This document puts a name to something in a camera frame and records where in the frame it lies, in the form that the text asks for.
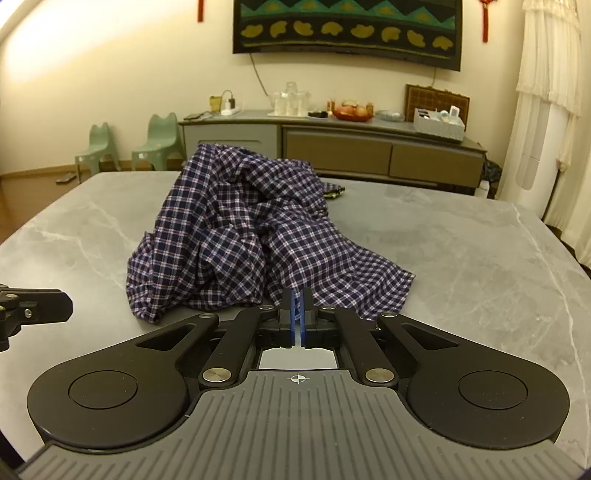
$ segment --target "checkered fabric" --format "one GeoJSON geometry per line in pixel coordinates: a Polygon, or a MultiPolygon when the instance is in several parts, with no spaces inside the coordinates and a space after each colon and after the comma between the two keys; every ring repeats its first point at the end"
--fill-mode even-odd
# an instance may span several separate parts
{"type": "Polygon", "coordinates": [[[310,164],[202,144],[128,262],[133,313],[156,323],[177,305],[199,310],[278,303],[312,287],[317,304],[362,318],[398,312],[414,274],[345,238],[328,218],[310,164]]]}

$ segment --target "metal bolt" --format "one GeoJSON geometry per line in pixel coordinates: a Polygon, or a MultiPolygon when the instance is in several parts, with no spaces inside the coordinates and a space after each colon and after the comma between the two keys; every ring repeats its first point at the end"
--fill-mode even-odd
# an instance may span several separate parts
{"type": "Polygon", "coordinates": [[[365,378],[374,383],[388,383],[394,380],[394,374],[386,368],[372,368],[367,371],[365,378]]]}
{"type": "Polygon", "coordinates": [[[208,382],[220,383],[230,380],[232,372],[227,368],[210,368],[203,372],[203,378],[208,382]]]}

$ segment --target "sideboard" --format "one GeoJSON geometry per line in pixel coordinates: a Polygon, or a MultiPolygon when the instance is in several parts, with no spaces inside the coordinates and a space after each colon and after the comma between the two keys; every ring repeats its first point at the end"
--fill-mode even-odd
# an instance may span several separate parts
{"type": "Polygon", "coordinates": [[[486,150],[465,139],[451,142],[420,134],[409,122],[373,118],[287,118],[267,111],[179,122],[190,158],[200,143],[247,147],[270,158],[309,161],[318,175],[411,184],[473,194],[486,150]]]}

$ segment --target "wooden floor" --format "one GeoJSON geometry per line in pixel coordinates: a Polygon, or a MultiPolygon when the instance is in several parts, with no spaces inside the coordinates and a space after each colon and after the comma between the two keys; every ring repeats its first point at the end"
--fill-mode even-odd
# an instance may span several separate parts
{"type": "Polygon", "coordinates": [[[0,179],[0,244],[45,207],[78,185],[56,185],[64,174],[0,179]]]}

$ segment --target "green chair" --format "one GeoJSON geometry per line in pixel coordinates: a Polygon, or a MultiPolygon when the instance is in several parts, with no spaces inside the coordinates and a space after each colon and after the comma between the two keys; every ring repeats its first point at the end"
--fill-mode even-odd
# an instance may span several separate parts
{"type": "Polygon", "coordinates": [[[110,155],[115,163],[115,168],[121,171],[121,165],[119,165],[119,156],[115,149],[115,143],[113,142],[113,136],[109,125],[105,122],[101,127],[93,125],[90,128],[89,134],[89,146],[88,149],[81,153],[78,153],[74,157],[74,165],[76,166],[76,173],[78,174],[78,180],[80,180],[80,162],[85,161],[88,164],[91,175],[100,173],[100,159],[110,155]]]}
{"type": "Polygon", "coordinates": [[[166,170],[166,160],[173,153],[179,153],[185,160],[183,142],[178,134],[177,116],[174,113],[162,118],[152,115],[148,124],[148,141],[131,152],[131,168],[139,160],[149,161],[155,170],[166,170]]]}

